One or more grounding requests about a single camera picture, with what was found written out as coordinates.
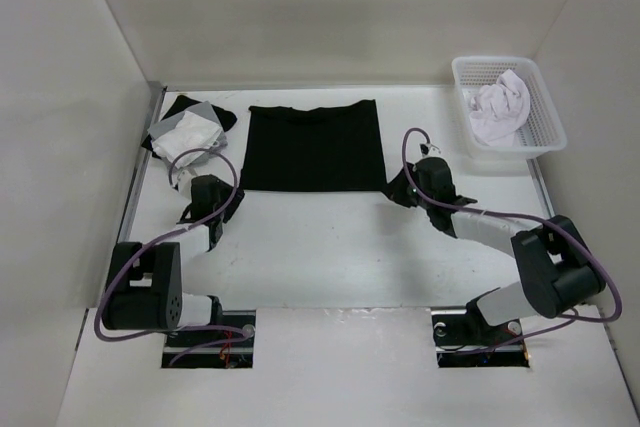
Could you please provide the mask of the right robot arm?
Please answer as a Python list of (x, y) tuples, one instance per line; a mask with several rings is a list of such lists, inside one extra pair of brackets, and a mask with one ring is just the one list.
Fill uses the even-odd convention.
[(486, 292), (466, 305), (464, 331), (483, 343), (511, 320), (566, 312), (606, 287), (587, 255), (573, 222), (564, 216), (538, 219), (522, 214), (491, 214), (475, 199), (457, 193), (447, 162), (425, 157), (407, 163), (383, 193), (403, 207), (420, 207), (432, 226), (454, 238), (474, 241), (510, 256), (519, 280)]

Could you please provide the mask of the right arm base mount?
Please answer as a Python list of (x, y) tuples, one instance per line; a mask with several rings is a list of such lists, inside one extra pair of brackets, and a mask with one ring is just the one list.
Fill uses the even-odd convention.
[(430, 311), (436, 361), (440, 368), (528, 368), (521, 338), (521, 321), (498, 314), (499, 323), (485, 315), (480, 298), (465, 305), (434, 307)]

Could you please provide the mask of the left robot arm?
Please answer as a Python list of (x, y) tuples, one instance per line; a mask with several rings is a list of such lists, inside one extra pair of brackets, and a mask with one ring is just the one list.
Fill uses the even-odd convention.
[(186, 293), (182, 274), (189, 262), (217, 246), (224, 224), (244, 199), (244, 191), (211, 174), (194, 177), (187, 186), (190, 203), (170, 233), (147, 244), (125, 241), (113, 248), (100, 304), (105, 329), (189, 329), (206, 346), (223, 337), (220, 300), (214, 295)]

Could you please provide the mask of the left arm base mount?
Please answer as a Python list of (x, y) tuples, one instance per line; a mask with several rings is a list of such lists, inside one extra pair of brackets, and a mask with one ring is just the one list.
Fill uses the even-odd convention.
[(170, 334), (163, 346), (163, 369), (248, 369), (253, 366), (255, 311), (225, 311), (221, 322), (242, 333), (187, 331)]

